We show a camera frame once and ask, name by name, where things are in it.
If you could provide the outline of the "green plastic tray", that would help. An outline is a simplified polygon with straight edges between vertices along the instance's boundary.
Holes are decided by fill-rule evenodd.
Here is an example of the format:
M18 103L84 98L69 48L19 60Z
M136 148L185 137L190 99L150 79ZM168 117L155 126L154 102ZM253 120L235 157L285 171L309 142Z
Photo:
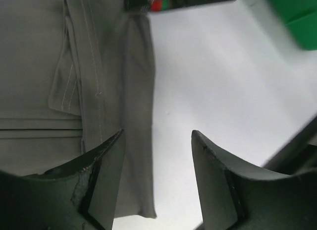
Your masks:
M317 49L317 0L267 0L303 49Z

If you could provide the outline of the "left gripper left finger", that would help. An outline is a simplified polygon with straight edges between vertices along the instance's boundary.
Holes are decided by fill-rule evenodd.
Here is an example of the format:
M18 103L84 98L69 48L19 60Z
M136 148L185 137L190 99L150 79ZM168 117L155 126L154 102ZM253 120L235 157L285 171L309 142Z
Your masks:
M93 150L43 174L27 185L26 230L110 230L125 154L118 131Z

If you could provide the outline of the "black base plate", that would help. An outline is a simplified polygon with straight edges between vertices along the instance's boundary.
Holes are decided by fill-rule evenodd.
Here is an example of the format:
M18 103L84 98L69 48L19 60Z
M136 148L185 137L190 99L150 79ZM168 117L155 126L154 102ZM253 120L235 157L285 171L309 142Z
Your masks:
M317 167L317 118L314 117L286 143L264 168L282 174L296 174Z

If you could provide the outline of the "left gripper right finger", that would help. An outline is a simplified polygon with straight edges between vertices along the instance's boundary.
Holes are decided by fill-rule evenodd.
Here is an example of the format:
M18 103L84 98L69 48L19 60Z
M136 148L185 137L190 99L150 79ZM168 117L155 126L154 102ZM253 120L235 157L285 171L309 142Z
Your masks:
M197 130L191 145L205 229L316 229L316 170L287 175L255 166Z

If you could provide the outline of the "grey t shirt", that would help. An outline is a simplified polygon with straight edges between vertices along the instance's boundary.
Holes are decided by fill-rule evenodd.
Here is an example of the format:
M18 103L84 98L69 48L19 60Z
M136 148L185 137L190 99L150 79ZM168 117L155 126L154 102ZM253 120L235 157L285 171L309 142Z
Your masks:
M123 0L0 0L0 168L43 173L120 129L115 216L155 218L155 59L149 19Z

